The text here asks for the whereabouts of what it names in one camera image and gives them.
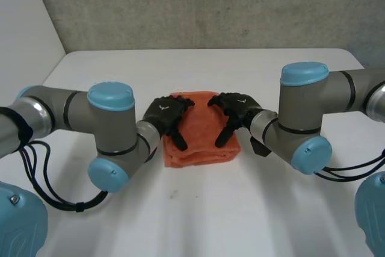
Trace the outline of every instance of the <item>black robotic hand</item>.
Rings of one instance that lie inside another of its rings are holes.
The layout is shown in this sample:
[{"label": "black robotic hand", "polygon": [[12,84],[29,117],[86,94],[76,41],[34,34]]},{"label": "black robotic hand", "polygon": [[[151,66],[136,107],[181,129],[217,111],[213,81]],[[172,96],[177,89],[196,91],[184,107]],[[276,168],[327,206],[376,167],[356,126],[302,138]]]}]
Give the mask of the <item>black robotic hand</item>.
[{"label": "black robotic hand", "polygon": [[151,123],[158,130],[160,136],[171,137],[180,150],[187,149],[187,143],[178,130],[178,124],[187,109],[195,103],[191,99],[181,96],[164,96],[155,99],[144,113],[143,121]]},{"label": "black robotic hand", "polygon": [[[257,113],[263,110],[251,96],[240,93],[221,93],[213,96],[208,102],[208,106],[212,105],[218,105],[222,108],[224,115],[229,117],[226,126],[215,141],[216,147],[223,147],[234,131],[241,127],[250,131],[251,121]],[[267,156],[271,152],[253,137],[250,142],[254,152],[260,156]]]}]

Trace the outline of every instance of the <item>screw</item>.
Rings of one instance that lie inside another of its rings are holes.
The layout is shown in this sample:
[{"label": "screw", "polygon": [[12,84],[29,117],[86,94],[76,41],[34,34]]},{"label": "screw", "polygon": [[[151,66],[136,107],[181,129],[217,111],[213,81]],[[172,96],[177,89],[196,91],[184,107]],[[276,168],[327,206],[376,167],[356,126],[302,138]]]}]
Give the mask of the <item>screw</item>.
[{"label": "screw", "polygon": [[18,195],[13,195],[10,197],[10,201],[12,205],[16,205],[20,201],[20,197]]}]

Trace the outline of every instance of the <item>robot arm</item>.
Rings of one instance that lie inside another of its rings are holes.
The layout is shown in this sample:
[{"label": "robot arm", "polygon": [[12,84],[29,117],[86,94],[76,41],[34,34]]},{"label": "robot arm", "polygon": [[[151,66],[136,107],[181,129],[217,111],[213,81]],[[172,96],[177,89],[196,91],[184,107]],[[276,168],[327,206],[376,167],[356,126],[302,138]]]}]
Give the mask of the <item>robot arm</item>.
[{"label": "robot arm", "polygon": [[97,157],[88,175],[102,191],[116,193],[151,156],[163,134],[184,141],[177,123],[190,105],[190,100],[182,98],[156,99],[144,119],[135,123],[135,100],[126,84],[104,82],[89,92],[31,87],[3,108],[0,157],[57,129],[93,134]]},{"label": "robot arm", "polygon": [[295,63],[283,68],[280,82],[278,115],[259,112],[250,132],[304,174],[330,161],[331,145],[320,136],[324,114],[361,111],[385,122],[385,70],[329,73],[325,64]]},{"label": "robot arm", "polygon": [[[29,87],[14,104],[0,108],[0,158],[57,129],[93,134],[97,157],[90,163],[88,175],[105,197],[106,192],[120,191],[153,156],[163,134],[186,149],[177,125],[191,105],[189,99],[155,99],[143,120],[135,123],[135,100],[128,85],[105,82],[88,92]],[[31,182],[35,189],[40,188]],[[78,205],[82,206],[79,211],[89,208],[84,203],[72,205],[76,211]],[[35,256],[47,232],[44,203],[29,191],[0,182],[0,256]]]},{"label": "robot arm", "polygon": [[[329,72],[325,64],[295,63],[282,69],[280,82],[279,114],[261,108],[244,94],[221,94],[212,99],[208,105],[219,105],[229,123],[237,124],[228,126],[225,142],[221,133],[216,145],[223,146],[233,131],[243,126],[252,134],[256,154],[267,156],[273,151],[296,170],[311,175],[331,158],[331,144],[320,136],[324,114],[361,111],[374,121],[385,122],[385,70]],[[375,160],[382,160],[377,168],[382,166],[385,150]],[[385,172],[379,172],[361,184],[354,204],[357,223],[376,257],[385,252],[384,194]]]}]

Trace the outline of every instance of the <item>white wall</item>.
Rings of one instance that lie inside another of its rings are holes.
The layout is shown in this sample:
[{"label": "white wall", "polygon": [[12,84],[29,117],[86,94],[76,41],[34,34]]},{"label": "white wall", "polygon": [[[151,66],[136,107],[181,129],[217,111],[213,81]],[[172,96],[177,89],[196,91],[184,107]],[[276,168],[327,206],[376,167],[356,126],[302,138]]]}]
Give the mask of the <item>white wall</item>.
[{"label": "white wall", "polygon": [[0,106],[41,84],[64,56],[42,0],[0,0]]}]

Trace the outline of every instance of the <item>black band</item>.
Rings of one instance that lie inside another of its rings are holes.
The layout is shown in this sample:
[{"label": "black band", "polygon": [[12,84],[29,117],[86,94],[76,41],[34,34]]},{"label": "black band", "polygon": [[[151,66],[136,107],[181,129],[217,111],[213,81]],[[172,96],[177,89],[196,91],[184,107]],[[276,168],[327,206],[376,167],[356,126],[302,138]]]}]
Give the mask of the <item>black band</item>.
[{"label": "black band", "polygon": [[380,87],[382,87],[383,85],[385,85],[385,81],[383,82],[380,82],[379,84],[377,84],[374,88],[372,88],[370,90],[370,92],[366,95],[366,98],[365,100],[363,101],[362,103],[362,108],[363,108],[363,113],[366,114],[366,107],[368,106],[368,102],[371,98],[371,96],[375,93],[376,90],[378,90]]},{"label": "black band", "polygon": [[351,107],[353,106],[354,101],[356,100],[356,86],[354,85],[354,81],[353,81],[353,79],[349,73],[344,72],[343,70],[340,71],[340,73],[345,75],[346,79],[349,82],[349,86],[350,86],[350,100],[349,100],[348,105],[346,106],[346,109],[345,109],[345,111],[349,111],[351,109]]},{"label": "black band", "polygon": [[101,153],[102,155],[105,155],[105,156],[121,156],[121,155],[125,155],[129,152],[132,152],[136,148],[137,144],[138,144],[138,141],[132,147],[130,147],[126,150],[120,150],[118,152],[105,152],[104,150],[100,150],[98,148],[96,148],[96,150],[98,153]]},{"label": "black band", "polygon": [[151,148],[150,148],[150,144],[149,144],[149,142],[141,135],[141,134],[137,134],[138,135],[138,137],[140,137],[143,141],[144,141],[144,143],[146,144],[146,146],[147,146],[147,149],[149,150],[149,155],[150,155],[150,153],[151,153]]},{"label": "black band", "polygon": [[317,132],[321,132],[321,127],[315,128],[315,129],[291,129],[284,125],[281,125],[278,123],[278,126],[281,130],[285,132],[290,132],[291,134],[297,134],[297,135],[312,135],[316,134]]},{"label": "black band", "polygon": [[18,151],[23,148],[26,144],[29,143],[30,139],[34,134],[34,130],[27,124],[25,119],[16,111],[7,107],[0,107],[0,114],[5,115],[17,126],[17,130],[19,131],[17,137],[19,138],[20,145],[15,150]]},{"label": "black band", "polygon": [[72,131],[72,128],[71,128],[71,125],[70,125],[70,122],[69,122],[69,119],[68,119],[68,111],[70,109],[70,104],[71,104],[71,101],[72,99],[78,94],[80,93],[80,91],[74,91],[72,94],[69,95],[69,97],[67,98],[66,100],[66,104],[64,105],[64,111],[63,111],[63,120],[64,120],[64,124],[66,125],[66,127]]},{"label": "black band", "polygon": [[262,141],[264,143],[264,145],[266,145],[266,142],[265,142],[265,138],[266,138],[266,133],[267,133],[267,130],[270,128],[270,126],[275,123],[276,121],[278,121],[278,118],[276,117],[275,119],[272,119],[265,127],[265,129],[263,130],[263,133],[262,133]]},{"label": "black band", "polygon": [[55,126],[56,126],[54,112],[49,108],[49,106],[45,102],[43,102],[38,97],[36,97],[36,96],[27,96],[27,97],[34,99],[35,101],[39,102],[40,105],[42,105],[44,107],[44,109],[47,111],[47,113],[49,114],[49,117],[51,118],[51,131],[49,133],[53,132],[55,130]]},{"label": "black band", "polygon": [[85,203],[84,202],[79,202],[75,204],[75,212],[76,213],[81,213],[84,212],[85,210]]}]

